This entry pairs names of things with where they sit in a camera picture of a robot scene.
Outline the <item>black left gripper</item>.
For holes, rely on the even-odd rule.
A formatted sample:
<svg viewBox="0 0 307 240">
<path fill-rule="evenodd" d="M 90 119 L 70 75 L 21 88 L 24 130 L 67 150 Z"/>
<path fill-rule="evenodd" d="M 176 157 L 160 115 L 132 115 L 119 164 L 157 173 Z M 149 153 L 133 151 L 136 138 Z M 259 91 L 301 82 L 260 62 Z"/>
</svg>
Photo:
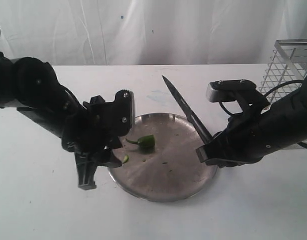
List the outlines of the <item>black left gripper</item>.
<svg viewBox="0 0 307 240">
<path fill-rule="evenodd" d="M 84 101 L 66 120 L 61 135 L 61 146 L 74 153 L 77 170 L 77 186 L 82 190 L 97 188 L 94 174 L 97 165 L 119 168 L 122 161 L 111 148 L 120 148 L 117 143 L 124 135 L 124 97 L 116 95 L 114 101 L 106 102 L 100 95 L 89 102 Z"/>
</svg>

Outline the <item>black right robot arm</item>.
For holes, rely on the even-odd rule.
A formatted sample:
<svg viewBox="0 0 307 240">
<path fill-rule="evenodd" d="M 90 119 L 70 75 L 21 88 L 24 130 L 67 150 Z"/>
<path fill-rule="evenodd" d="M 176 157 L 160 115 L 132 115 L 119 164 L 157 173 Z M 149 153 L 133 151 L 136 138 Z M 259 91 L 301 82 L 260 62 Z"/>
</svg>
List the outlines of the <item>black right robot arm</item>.
<svg viewBox="0 0 307 240">
<path fill-rule="evenodd" d="M 207 144 L 196 149 L 200 162 L 208 166 L 236 167 L 255 164 L 264 156 L 307 139 L 307 76 L 300 88 L 270 105 L 255 91 L 246 99 L 245 91 L 232 91 L 242 112 L 228 119 L 227 127 Z"/>
</svg>

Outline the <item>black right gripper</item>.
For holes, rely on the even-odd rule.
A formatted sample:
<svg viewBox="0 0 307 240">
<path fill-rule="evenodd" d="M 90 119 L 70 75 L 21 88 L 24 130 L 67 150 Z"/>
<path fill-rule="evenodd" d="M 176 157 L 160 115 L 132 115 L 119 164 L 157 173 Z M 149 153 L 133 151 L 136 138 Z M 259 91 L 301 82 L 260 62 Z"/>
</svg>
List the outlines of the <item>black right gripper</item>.
<svg viewBox="0 0 307 240">
<path fill-rule="evenodd" d="M 201 163 L 236 167 L 259 162 L 265 148 L 263 119 L 266 114 L 236 113 L 229 117 L 226 128 L 213 137 L 203 137 L 203 145 L 195 151 Z"/>
</svg>

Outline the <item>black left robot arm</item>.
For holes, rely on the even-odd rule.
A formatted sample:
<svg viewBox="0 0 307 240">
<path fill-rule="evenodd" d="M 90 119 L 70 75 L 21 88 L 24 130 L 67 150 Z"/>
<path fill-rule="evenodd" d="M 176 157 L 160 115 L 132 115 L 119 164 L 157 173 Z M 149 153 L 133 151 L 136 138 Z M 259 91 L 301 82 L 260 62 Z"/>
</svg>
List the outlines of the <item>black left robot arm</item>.
<svg viewBox="0 0 307 240">
<path fill-rule="evenodd" d="M 53 67 L 33 57 L 10 60 L 0 52 L 0 109 L 16 110 L 61 140 L 74 155 L 78 187 L 96 188 L 98 167 L 122 165 L 113 151 L 130 129 L 132 95 L 120 90 L 112 102 L 94 96 L 80 103 L 59 83 Z"/>
</svg>

